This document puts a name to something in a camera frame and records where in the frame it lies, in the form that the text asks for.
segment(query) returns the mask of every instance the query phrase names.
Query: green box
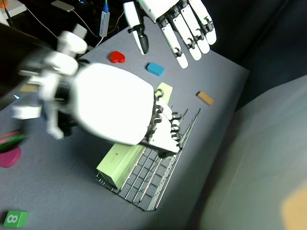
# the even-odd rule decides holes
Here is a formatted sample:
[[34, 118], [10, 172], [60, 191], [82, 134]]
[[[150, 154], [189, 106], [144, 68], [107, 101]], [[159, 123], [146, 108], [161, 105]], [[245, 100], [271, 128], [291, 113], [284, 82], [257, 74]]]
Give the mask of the green box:
[[[159, 94], [158, 89], [163, 91], [162, 98], [168, 103], [173, 87], [162, 82], [156, 89], [157, 94]], [[146, 147], [142, 145], [129, 146], [116, 143], [97, 166], [97, 170], [110, 184], [121, 189], [145, 149]]]
[[25, 226], [27, 218], [28, 212], [10, 210], [6, 215], [3, 226], [10, 228], [22, 228]]

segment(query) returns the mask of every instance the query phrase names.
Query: robotic hand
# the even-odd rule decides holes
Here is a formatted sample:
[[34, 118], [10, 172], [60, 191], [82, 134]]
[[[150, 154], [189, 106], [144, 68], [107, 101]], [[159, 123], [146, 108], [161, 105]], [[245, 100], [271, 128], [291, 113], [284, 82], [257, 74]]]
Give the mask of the robotic hand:
[[179, 65], [185, 69], [188, 61], [174, 34], [177, 30], [195, 60], [201, 52], [209, 52], [209, 45], [216, 41], [212, 18], [201, 0], [135, 0], [124, 3], [124, 12], [140, 52], [148, 52], [148, 38], [144, 33], [143, 16], [157, 23]]
[[[33, 44], [26, 42], [24, 34], [1, 24], [0, 31], [5, 37], [18, 38], [21, 50]], [[37, 105], [13, 106], [14, 118], [37, 118], [44, 112], [47, 132], [55, 139], [70, 135], [71, 127], [78, 124], [112, 142], [158, 150], [163, 158], [179, 152], [180, 118], [162, 99], [163, 92], [154, 92], [149, 83], [125, 70], [76, 60], [76, 54], [85, 53], [86, 42], [67, 31], [59, 38], [57, 51], [34, 46], [18, 59], [11, 56], [17, 74], [29, 77], [27, 84], [40, 86]], [[2, 143], [0, 152], [7, 147], [10, 145]]]

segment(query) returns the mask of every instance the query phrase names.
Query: green cube with number 8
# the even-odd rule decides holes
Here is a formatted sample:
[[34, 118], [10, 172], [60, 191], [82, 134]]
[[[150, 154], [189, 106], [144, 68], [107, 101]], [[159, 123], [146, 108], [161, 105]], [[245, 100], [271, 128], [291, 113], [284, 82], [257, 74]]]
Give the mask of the green cube with number 8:
[[10, 210], [6, 215], [3, 226], [10, 228], [22, 228], [28, 218], [28, 212]]

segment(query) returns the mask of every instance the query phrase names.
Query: metal wire rack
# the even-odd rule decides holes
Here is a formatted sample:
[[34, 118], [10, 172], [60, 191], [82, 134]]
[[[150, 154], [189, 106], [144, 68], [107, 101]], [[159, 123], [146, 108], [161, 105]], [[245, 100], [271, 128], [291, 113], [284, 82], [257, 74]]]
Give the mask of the metal wire rack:
[[103, 187], [142, 210], [155, 211], [160, 204], [200, 110], [195, 114], [189, 127], [183, 134], [181, 139], [183, 148], [178, 154], [170, 159], [162, 159], [158, 156], [157, 151], [149, 148], [145, 149], [129, 178], [120, 190], [109, 184], [100, 173], [96, 175], [96, 180]]

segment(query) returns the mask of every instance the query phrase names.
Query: red heart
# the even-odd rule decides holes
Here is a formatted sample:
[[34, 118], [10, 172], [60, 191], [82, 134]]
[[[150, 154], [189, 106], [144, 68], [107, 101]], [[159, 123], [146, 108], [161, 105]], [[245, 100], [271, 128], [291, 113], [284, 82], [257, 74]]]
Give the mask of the red heart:
[[125, 55], [123, 55], [122, 53], [118, 52], [118, 51], [114, 51], [111, 55], [110, 55], [110, 61], [113, 63], [124, 63], [125, 62]]

